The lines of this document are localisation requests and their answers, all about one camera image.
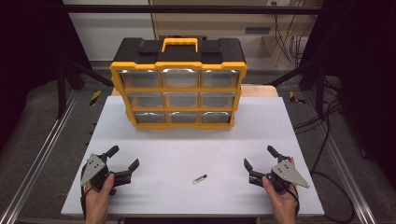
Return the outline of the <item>grey vent plate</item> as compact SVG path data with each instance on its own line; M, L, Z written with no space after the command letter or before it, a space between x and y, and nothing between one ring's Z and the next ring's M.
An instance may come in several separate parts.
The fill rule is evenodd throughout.
M270 34L271 27L246 27L245 34L247 35L267 35Z

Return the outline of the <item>light wooden table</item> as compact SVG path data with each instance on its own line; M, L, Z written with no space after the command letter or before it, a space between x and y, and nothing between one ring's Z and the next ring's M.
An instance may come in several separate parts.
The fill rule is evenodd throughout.
M131 92L172 92L193 93L212 96L246 96L246 97L277 97L275 87L268 85L241 85L237 88L128 88L125 93Z

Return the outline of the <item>aluminium frame rail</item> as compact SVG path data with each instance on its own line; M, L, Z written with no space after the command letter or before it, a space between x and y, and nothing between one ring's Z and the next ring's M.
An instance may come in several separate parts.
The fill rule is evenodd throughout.
M311 92L304 91L304 97L307 101L309 108L315 116L318 116L315 111L315 99L314 94ZM319 124L319 129L321 135L323 136L323 146L328 148L328 152L330 157L332 158L332 162L334 164L335 170L339 175L339 178L343 184L344 190L348 199L352 203L352 208L359 218L361 224L377 224L375 216L366 202L361 189L356 181L356 178L353 176L350 171L346 160L343 158L341 152L339 151L339 147L336 145L335 140L331 135L331 126L330 126L330 114L332 110L335 110L337 106L339 106L338 100L334 102L329 102L325 106L323 106L324 118L325 120Z
M80 91L71 91L66 102L64 113L55 120L45 142L38 151L33 164L31 165L27 175L21 182L17 192L8 204L4 213L0 216L0 224L14 224L21 209L23 208L30 192L33 189L51 151L53 150L63 128L66 124L71 111L73 110L77 98L80 96Z

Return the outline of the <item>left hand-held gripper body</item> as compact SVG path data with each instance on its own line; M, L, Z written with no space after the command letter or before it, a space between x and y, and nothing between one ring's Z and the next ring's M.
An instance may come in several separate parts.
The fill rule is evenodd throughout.
M84 187L88 182L90 182L92 184L92 188L100 192L106 182L108 175L110 174L106 162L112 156L113 154L111 153L104 153L102 155L91 154L91 156L87 159L86 164L82 168L80 185ZM114 173L114 184L110 194L114 195L116 193L115 187L130 183L130 169Z

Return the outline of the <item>grid of clear plastic drawers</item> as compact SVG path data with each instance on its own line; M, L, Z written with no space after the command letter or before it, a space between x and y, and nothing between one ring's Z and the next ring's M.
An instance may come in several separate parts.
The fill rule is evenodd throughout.
M238 70L120 70L121 90L128 88L237 88ZM186 127L233 124L238 96L206 96L198 92L125 93L127 111L137 127ZM196 123L172 123L171 112L196 112Z

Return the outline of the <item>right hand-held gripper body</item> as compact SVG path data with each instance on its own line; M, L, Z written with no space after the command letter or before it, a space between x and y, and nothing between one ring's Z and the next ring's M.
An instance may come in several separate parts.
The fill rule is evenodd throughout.
M268 174L259 173L253 170L252 174L248 174L248 182L250 184L262 187L262 179L266 177L280 193L286 191L291 184L299 185L303 188L309 188L310 185L303 176L294 168L290 161L284 160L271 168Z

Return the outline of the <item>black curtain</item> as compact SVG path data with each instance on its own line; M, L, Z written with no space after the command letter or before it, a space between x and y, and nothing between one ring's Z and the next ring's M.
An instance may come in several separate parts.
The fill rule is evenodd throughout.
M304 52L307 61L336 26L323 53L325 74L341 80L341 98L366 152L396 187L396 0L319 0Z
M84 86L76 62L90 62L63 0L0 0L0 150L12 135L27 94L57 79L61 69L75 89Z

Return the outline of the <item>person's left hand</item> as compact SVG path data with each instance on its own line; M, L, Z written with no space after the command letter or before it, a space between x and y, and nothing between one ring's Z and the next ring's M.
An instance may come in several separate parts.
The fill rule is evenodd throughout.
M87 216L107 217L109 193L113 188L114 175L110 174L102 189L97 192L92 188L92 183L88 182L85 185L85 206Z

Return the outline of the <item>yellow black organizer cabinet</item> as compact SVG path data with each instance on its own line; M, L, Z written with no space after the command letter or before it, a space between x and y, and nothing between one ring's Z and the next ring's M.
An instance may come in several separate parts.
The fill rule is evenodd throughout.
M236 38L219 38L215 40L197 39L199 41L198 51L195 51L194 46L167 46L165 52L162 52L163 40L145 40L137 37L123 39L110 65L110 71L114 87L123 99L124 104L126 95L121 90L119 75L119 71L124 69L163 70L192 68L194 70L238 70L240 72L238 87L240 87L248 71L240 41ZM125 113L129 121L131 121L126 105ZM233 124L228 127L212 125L201 125L198 127L135 127L147 129L222 129L231 128L233 126L234 118Z

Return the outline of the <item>person's right hand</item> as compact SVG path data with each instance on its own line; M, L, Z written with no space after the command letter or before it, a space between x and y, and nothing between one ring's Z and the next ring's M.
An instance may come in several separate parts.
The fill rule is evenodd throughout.
M296 217L297 188L294 185L290 186L289 191L279 194L266 177L262 179L262 184L271 200L274 217Z

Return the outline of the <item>black metal stand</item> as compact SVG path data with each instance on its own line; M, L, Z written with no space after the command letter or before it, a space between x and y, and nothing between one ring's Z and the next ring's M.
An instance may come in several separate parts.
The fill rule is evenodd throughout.
M296 77L297 75L303 76L299 83L299 88L302 91L309 91L313 85L316 85L315 111L319 117L323 119L325 75L324 70L322 69L322 66L318 60L311 59L306 63L300 64L297 68L288 72L286 75L269 82L269 85L277 87L285 81Z
M68 81L73 90L81 90L85 82L80 77L80 73L99 81L100 83L113 87L113 82L95 73L92 68L84 66L76 61L65 61L58 64L56 68L57 90L58 90L58 115L60 119L66 111L66 91L65 82Z

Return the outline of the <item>black frame crossbar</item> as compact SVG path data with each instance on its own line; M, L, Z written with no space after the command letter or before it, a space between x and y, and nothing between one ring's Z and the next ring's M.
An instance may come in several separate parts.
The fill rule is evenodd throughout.
M178 13L318 15L323 7L64 5L69 13Z

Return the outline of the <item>transparent pull-out drawer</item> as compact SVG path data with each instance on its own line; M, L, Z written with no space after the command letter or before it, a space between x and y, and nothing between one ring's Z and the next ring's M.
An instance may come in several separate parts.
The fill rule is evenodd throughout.
M191 111L176 111L169 114L172 123L196 123L197 113Z

